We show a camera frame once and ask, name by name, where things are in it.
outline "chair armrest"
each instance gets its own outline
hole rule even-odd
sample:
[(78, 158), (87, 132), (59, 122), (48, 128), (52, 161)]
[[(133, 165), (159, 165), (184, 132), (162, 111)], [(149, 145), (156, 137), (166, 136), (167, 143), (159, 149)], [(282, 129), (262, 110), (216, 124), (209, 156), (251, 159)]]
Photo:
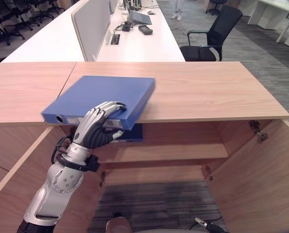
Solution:
[(202, 45), (198, 50), (198, 56), (201, 59), (201, 50), (204, 48), (214, 48), (219, 54), (219, 61), (222, 61), (222, 45)]
[(205, 32), (205, 31), (188, 31), (188, 32), (187, 32), (187, 38), (188, 38), (188, 45), (190, 45), (190, 46), (191, 46), (191, 42), (190, 42), (190, 40), (189, 40), (189, 35), (190, 35), (191, 33), (207, 34), (208, 32)]
[(205, 31), (188, 31), (187, 35), (189, 36), (191, 33), (208, 34), (208, 32)]

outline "cabinet door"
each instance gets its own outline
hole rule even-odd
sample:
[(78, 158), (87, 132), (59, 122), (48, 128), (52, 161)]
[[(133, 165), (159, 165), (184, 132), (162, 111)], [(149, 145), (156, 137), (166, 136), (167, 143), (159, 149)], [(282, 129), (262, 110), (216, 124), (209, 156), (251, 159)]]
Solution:
[[(36, 191), (45, 182), (51, 153), (65, 136), (60, 127), (48, 127), (0, 182), (0, 233), (14, 233)], [(102, 196), (101, 179), (87, 172), (74, 192), (55, 233), (85, 233)]]
[(231, 233), (289, 233), (289, 122), (263, 132), (206, 178)]

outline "binder ring hole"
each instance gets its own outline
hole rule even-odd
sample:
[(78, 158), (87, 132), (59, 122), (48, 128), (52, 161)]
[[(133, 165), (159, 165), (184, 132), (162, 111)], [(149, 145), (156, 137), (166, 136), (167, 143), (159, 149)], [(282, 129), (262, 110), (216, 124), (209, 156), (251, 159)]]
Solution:
[(63, 120), (62, 120), (61, 116), (56, 115), (56, 119), (57, 119), (57, 121), (59, 121), (60, 123), (63, 123)]

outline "desk surface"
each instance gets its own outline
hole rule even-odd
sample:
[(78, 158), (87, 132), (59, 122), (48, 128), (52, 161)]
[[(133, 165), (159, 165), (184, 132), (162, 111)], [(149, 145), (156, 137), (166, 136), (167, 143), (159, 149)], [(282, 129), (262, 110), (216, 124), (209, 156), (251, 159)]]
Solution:
[[(142, 1), (149, 6), (150, 1)], [(23, 45), (11, 53), (3, 63), (7, 62), (80, 62), (84, 61), (80, 44), (72, 23), (71, 13), (83, 3), (80, 0), (71, 6)], [(120, 2), (114, 14), (111, 15), (109, 29), (113, 29), (126, 20), (119, 9)], [(119, 45), (107, 45), (104, 39), (97, 56), (97, 61), (108, 62), (184, 62), (180, 49), (159, 8), (152, 10), (153, 35), (143, 35), (137, 27), (133, 31), (121, 34)]]
[(289, 12), (289, 2), (282, 2), (280, 0), (259, 0), (259, 1)]
[(0, 63), (0, 123), (43, 122), (75, 64)]
[(0, 123), (41, 111), (83, 75), (156, 78), (139, 122), (277, 119), (289, 114), (240, 62), (0, 64)]
[[(143, 6), (150, 6), (150, 0), (142, 0)], [(109, 29), (111, 32), (127, 20), (125, 10), (120, 10), (120, 1), (114, 14), (111, 16)], [(99, 51), (98, 62), (185, 62), (184, 57), (178, 47), (177, 42), (166, 22), (160, 8), (140, 11), (147, 14), (153, 11), (156, 15), (150, 15), (152, 25), (148, 25), (153, 30), (152, 35), (144, 35), (135, 26), (130, 32), (117, 31), (120, 34), (119, 45), (107, 45), (103, 41)]]

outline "robotic arm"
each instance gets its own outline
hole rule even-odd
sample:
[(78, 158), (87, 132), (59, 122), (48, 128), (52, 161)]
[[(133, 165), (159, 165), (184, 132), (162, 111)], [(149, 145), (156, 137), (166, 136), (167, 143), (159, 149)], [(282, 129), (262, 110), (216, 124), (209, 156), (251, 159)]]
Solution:
[(88, 163), (96, 162), (91, 149), (104, 146), (120, 137), (122, 131), (106, 132), (103, 124), (113, 112), (126, 110), (123, 103), (104, 102), (89, 110), (78, 126), (67, 151), (60, 151), (48, 170), (47, 179), (35, 194), (17, 233), (52, 233), (85, 171), (96, 171)]

